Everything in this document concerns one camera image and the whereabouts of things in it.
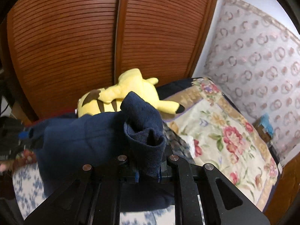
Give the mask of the person's left hand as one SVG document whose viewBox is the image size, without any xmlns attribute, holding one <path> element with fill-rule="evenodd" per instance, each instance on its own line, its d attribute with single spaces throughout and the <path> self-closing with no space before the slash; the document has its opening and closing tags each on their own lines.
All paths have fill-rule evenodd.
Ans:
<svg viewBox="0 0 300 225">
<path fill-rule="evenodd" d="M 14 160 L 6 160 L 6 161 L 1 161 L 0 163 L 0 172 L 8 172 L 13 170 L 13 164 Z"/>
</svg>

